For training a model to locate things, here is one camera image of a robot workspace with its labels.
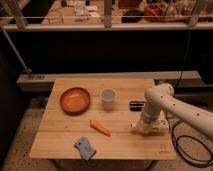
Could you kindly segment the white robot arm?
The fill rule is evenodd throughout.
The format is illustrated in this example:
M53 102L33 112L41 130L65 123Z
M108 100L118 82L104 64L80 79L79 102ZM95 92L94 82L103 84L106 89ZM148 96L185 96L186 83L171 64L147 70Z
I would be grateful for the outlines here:
M147 88L144 92L146 103L142 108L139 130L148 134L165 110L213 140L213 113L184 103L173 97L174 88L169 83Z

